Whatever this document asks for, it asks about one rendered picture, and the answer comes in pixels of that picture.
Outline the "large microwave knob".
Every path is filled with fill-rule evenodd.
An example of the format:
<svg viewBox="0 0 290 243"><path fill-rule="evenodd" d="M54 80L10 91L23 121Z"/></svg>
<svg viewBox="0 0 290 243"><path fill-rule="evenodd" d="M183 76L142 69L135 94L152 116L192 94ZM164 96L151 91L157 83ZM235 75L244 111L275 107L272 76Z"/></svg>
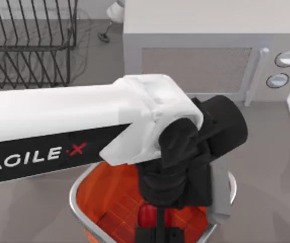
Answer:
<svg viewBox="0 0 290 243"><path fill-rule="evenodd" d="M274 62L278 67L281 68L290 67L290 50L277 54Z"/></svg>

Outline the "pale microwave oven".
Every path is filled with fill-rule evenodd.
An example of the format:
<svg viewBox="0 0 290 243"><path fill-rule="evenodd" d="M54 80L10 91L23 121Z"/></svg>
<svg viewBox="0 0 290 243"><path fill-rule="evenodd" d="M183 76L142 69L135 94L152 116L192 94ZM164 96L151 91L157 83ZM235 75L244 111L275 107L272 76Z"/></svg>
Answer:
<svg viewBox="0 0 290 243"><path fill-rule="evenodd" d="M290 50L290 0L126 0L124 34L200 34L246 37L269 54L252 102L283 102L290 94L290 67L277 54ZM285 73L289 82L271 89L268 77Z"/></svg>

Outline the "clear wine glass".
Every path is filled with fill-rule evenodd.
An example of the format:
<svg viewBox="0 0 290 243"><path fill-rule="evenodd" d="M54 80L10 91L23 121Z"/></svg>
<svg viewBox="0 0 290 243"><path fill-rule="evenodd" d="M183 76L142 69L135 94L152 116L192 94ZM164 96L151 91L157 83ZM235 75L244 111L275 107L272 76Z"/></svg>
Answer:
<svg viewBox="0 0 290 243"><path fill-rule="evenodd" d="M97 33L100 41L104 43L109 43L110 38L108 32L113 24L123 24L125 17L125 0L115 0L115 2L110 5L106 11L107 17L110 22L104 32Z"/></svg>

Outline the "small microwave knob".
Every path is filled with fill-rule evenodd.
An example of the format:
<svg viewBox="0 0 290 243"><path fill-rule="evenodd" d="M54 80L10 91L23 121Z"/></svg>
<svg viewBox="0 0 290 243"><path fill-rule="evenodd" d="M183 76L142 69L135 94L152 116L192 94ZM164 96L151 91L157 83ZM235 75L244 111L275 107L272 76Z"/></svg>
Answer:
<svg viewBox="0 0 290 243"><path fill-rule="evenodd" d="M280 73L267 78L266 85L271 89L279 89L284 87L289 82L289 76L285 73Z"/></svg>

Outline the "orange basket with metal rim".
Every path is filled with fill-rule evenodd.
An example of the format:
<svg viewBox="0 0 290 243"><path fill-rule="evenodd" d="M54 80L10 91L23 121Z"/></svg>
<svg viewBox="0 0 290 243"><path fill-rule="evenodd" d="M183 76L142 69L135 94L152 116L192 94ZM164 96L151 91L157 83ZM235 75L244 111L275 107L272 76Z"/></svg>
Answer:
<svg viewBox="0 0 290 243"><path fill-rule="evenodd" d="M137 165L111 166L106 162L91 165L73 184L69 202L72 211L83 224L89 243L135 243L138 210L145 200L138 187ZM237 184L228 172L230 202L233 203ZM207 220L204 225L190 211L173 214L175 222L186 226L186 243L209 243L219 224L209 223L207 207L198 211Z"/></svg>

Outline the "red object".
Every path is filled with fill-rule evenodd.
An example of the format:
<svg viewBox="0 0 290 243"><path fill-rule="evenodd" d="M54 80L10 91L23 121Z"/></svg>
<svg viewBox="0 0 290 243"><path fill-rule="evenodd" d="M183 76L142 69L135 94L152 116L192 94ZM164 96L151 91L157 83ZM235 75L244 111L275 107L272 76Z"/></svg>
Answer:
<svg viewBox="0 0 290 243"><path fill-rule="evenodd" d="M138 210L138 226L139 227L155 227L156 226L156 207L145 203Z"/></svg>

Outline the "pale grey rounded box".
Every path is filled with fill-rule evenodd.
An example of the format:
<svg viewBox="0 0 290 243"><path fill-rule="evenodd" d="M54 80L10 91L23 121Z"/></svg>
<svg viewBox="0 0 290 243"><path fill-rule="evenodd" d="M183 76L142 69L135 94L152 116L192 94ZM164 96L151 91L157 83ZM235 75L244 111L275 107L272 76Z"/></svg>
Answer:
<svg viewBox="0 0 290 243"><path fill-rule="evenodd" d="M230 183L226 162L216 160L211 164L212 205L206 210L206 216L211 224L222 224L230 218Z"/></svg>

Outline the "microwave oven door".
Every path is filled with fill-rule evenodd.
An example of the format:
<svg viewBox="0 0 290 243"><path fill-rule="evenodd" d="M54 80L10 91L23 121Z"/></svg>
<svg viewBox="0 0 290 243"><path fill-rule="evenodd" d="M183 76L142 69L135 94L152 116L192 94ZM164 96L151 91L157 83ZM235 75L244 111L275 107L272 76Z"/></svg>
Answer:
<svg viewBox="0 0 290 243"><path fill-rule="evenodd" d="M246 37L200 34L124 34L126 74L162 73L200 100L225 95L242 102L258 47Z"/></svg>

